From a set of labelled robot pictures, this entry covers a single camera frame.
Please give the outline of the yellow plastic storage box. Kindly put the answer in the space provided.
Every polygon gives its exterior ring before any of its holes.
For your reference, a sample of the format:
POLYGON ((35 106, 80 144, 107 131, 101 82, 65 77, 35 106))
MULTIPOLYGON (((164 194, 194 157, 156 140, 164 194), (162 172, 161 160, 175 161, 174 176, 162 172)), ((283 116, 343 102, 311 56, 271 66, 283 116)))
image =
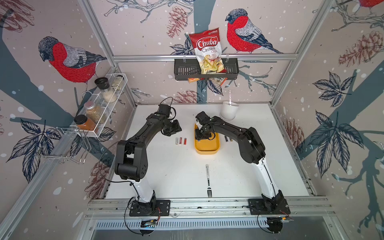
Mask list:
POLYGON ((211 134, 208 140, 194 140, 195 149, 200 155, 213 155, 220 149, 219 134, 215 133, 215 136, 211 134))

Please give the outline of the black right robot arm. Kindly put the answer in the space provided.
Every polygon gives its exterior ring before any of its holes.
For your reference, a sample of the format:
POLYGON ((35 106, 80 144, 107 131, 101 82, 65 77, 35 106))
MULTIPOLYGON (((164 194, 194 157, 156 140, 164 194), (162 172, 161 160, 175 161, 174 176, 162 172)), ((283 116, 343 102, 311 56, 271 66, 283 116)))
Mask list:
POLYGON ((284 195, 273 180, 272 174, 266 163, 266 147, 253 127, 242 128, 225 122, 220 117, 209 117, 205 112, 196 116, 198 128, 195 130, 196 140, 207 140, 211 133, 225 135, 239 145, 242 159, 255 167, 256 175, 262 189, 262 198, 265 209, 271 213, 284 205, 284 195))

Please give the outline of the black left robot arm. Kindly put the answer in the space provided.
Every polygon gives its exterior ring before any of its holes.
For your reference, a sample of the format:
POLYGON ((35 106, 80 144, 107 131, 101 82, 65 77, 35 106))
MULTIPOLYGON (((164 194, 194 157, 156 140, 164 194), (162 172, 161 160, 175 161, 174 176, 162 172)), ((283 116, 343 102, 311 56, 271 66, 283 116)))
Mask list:
POLYGON ((115 174, 122 180, 129 180, 137 191, 138 199, 133 207, 141 212, 152 213, 156 207, 156 194, 150 186, 146 174, 148 170, 147 147, 155 135, 161 132, 170 137, 182 129, 174 118, 170 118, 175 108, 159 104, 155 113, 146 118, 143 127, 128 140, 119 141, 115 159, 115 174))

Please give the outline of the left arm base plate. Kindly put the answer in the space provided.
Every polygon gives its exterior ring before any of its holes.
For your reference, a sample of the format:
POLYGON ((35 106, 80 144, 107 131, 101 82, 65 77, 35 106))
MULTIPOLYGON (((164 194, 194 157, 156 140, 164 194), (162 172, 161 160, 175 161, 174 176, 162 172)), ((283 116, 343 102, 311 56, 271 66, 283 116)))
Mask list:
POLYGON ((149 203, 141 203, 134 200, 129 206, 130 217, 169 216, 171 201, 155 200, 149 203))

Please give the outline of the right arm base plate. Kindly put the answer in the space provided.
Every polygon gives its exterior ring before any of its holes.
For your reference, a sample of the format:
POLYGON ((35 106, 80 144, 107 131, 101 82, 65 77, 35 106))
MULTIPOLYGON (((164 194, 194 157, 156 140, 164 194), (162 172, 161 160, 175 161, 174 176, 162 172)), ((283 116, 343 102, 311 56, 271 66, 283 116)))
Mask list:
POLYGON ((248 199, 251 215, 290 215, 291 210, 286 199, 266 201, 264 199, 248 199))

